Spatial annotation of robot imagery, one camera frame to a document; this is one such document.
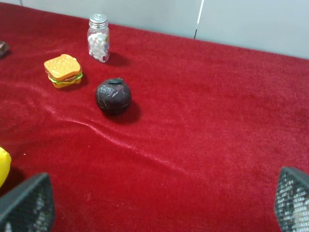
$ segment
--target glass jar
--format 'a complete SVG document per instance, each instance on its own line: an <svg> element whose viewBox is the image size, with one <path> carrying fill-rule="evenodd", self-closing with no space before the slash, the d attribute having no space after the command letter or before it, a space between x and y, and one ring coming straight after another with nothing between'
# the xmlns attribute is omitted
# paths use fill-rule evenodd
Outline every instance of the glass jar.
<svg viewBox="0 0 309 232"><path fill-rule="evenodd" d="M107 17L103 14L94 14L89 18L87 33L89 55L105 63L110 57L110 30Z"/></svg>

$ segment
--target metal lid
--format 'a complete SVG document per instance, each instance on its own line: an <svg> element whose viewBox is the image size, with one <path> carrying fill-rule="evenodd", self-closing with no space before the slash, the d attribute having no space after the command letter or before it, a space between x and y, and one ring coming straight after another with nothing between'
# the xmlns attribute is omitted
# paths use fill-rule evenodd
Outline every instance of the metal lid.
<svg viewBox="0 0 309 232"><path fill-rule="evenodd" d="M89 18L89 26L93 29L104 29L108 26L107 17L104 14L93 14Z"/></svg>

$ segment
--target plastic sandwich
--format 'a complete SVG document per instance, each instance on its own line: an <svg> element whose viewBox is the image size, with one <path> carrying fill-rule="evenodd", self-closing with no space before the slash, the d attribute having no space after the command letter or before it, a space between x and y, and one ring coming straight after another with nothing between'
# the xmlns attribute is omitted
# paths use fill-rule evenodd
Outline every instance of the plastic sandwich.
<svg viewBox="0 0 309 232"><path fill-rule="evenodd" d="M46 61L44 66L49 80L56 88L79 84L82 80L82 67L67 54Z"/></svg>

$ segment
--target dark brown apple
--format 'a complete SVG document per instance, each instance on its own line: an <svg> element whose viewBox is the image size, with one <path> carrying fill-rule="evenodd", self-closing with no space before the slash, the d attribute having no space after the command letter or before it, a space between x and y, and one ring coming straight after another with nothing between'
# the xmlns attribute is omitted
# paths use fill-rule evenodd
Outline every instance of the dark brown apple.
<svg viewBox="0 0 309 232"><path fill-rule="evenodd" d="M131 90L122 78L108 79L97 87L96 101L103 112L118 115L131 105Z"/></svg>
<svg viewBox="0 0 309 232"><path fill-rule="evenodd" d="M9 48L10 46L6 42L0 41L0 57L2 57Z"/></svg>

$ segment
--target red velvet tablecloth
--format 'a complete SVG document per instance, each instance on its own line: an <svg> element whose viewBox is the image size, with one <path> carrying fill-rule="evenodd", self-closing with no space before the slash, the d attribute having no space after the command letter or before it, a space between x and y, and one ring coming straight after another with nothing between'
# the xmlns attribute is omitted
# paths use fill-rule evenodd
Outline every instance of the red velvet tablecloth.
<svg viewBox="0 0 309 232"><path fill-rule="evenodd" d="M0 3L1 195L50 174L55 232L278 232L280 168L309 173L309 61L110 25L111 57L88 55L86 19ZM84 71L56 89L43 63ZM133 104L95 102L122 77Z"/></svg>

